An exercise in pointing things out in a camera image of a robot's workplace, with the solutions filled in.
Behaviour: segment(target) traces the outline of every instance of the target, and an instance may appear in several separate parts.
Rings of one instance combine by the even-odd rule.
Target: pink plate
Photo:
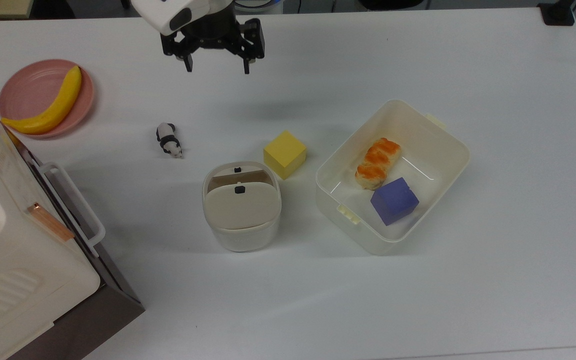
[[[29,64],[17,71],[1,89],[0,116],[16,120],[41,114],[57,97],[68,70],[76,65],[68,60],[50,59]],[[66,118],[44,134],[24,136],[33,139],[54,137],[68,132],[86,117],[93,103],[95,89],[86,70],[81,66],[79,68],[81,89]]]

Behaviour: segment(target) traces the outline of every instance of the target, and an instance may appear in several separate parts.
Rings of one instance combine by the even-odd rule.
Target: panda figurine
[[[172,123],[162,122],[157,126],[157,141],[164,153],[173,158],[181,158],[181,144],[175,137],[175,126]]]

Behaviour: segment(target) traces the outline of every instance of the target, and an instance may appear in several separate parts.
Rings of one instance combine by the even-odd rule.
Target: yellow banana
[[[77,96],[80,94],[81,88],[82,71],[80,71],[79,66],[75,65],[66,73],[61,88],[59,88],[57,98],[52,101],[48,109],[37,116],[21,120],[1,118],[1,122],[22,134],[38,135],[50,132],[50,130],[55,129],[71,111],[77,100]]]

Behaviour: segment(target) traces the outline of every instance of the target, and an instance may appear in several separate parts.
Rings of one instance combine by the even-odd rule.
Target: purple cube
[[[375,190],[370,202],[386,226],[410,214],[419,205],[403,177]]]

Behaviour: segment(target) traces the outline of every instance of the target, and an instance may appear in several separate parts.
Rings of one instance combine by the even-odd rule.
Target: yellow sponge
[[[286,180],[306,161],[306,145],[284,130],[263,148],[263,162],[280,178]]]

